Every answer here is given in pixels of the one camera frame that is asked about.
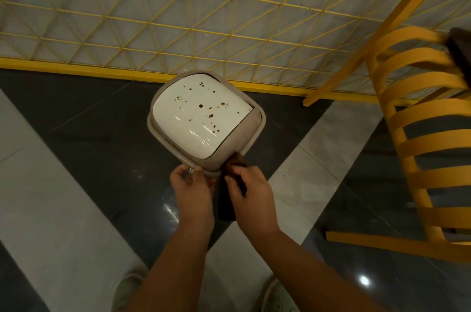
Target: person's right hand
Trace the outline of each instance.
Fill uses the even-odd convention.
[[[233,166],[247,187],[245,198],[236,181],[225,176],[237,223],[249,240],[280,231],[276,220],[273,191],[262,171],[256,167]]]

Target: air fryer handle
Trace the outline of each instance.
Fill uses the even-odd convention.
[[[232,166],[242,166],[248,167],[242,161],[242,156],[240,154],[235,154],[231,156],[224,164],[219,184],[219,199],[218,199],[218,217],[222,221],[235,221],[236,214],[234,212],[234,207],[232,205],[231,197],[229,195],[229,188],[227,187],[226,180],[224,179],[225,176],[230,176],[235,179],[242,195],[245,197],[247,193],[247,187],[245,186],[244,181],[242,178],[235,174],[232,170]]]

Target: shoe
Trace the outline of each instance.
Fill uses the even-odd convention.
[[[263,296],[261,312],[299,312],[290,294],[278,279],[267,288]]]
[[[121,279],[113,296],[111,312],[121,312],[126,308],[131,297],[142,285],[145,275],[139,272],[130,272]]]

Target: hand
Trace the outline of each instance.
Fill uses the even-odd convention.
[[[276,220],[273,190],[262,171],[256,167],[233,166],[247,187],[245,198],[236,181],[225,176],[237,223],[245,236],[253,241],[266,234],[280,231]]]
[[[196,234],[209,237],[214,228],[212,197],[216,179],[206,179],[203,168],[199,166],[195,167],[193,174],[183,178],[188,169],[189,166],[182,164],[170,175],[180,211],[179,229],[195,230]]]

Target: forearm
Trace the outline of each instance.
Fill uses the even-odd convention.
[[[279,231],[251,242],[301,311],[383,311],[357,286]]]
[[[203,279],[209,234],[179,227],[127,312],[195,311]]]

